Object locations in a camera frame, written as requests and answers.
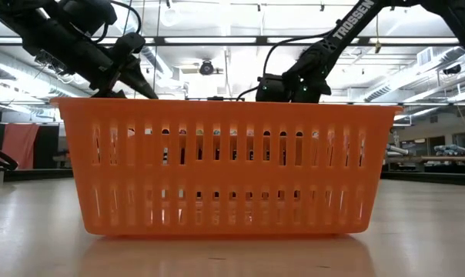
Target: wall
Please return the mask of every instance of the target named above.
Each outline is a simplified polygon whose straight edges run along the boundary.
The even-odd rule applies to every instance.
[[[433,138],[444,135],[445,143],[452,143],[452,135],[465,132],[465,123],[457,117],[456,110],[438,114],[438,123],[430,123],[430,117],[425,116],[413,122],[415,126],[398,130],[400,141],[411,139]]]

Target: security camera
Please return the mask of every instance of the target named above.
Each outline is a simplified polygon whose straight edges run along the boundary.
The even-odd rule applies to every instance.
[[[462,71],[462,66],[461,65],[455,65],[450,68],[446,68],[443,70],[443,73],[445,75],[452,75],[452,74],[458,74]]]
[[[214,73],[214,66],[211,61],[203,61],[202,66],[200,66],[200,74],[202,75],[211,75]]]

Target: orange basket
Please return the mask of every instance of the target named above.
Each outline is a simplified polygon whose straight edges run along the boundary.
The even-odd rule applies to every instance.
[[[367,229],[399,108],[57,98],[100,235]]]

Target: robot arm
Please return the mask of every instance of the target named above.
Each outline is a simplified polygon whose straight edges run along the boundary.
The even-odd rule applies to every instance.
[[[260,79],[256,101],[318,103],[322,94],[331,94],[325,78],[342,51],[378,13],[389,6],[414,5],[441,16],[465,48],[465,0],[359,0],[331,32],[311,45],[282,76],[265,74]]]
[[[112,92],[120,80],[147,98],[158,98],[132,55],[144,46],[142,36],[128,33],[111,48],[91,40],[116,19],[108,0],[0,0],[0,22],[22,37],[22,47],[34,56],[47,52],[65,73],[80,74],[99,90],[95,97],[125,97]]]

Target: table surface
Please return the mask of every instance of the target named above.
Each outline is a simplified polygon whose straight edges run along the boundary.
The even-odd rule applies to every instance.
[[[465,187],[382,181],[370,228],[289,241],[108,239],[72,179],[0,188],[0,276],[465,276]]]

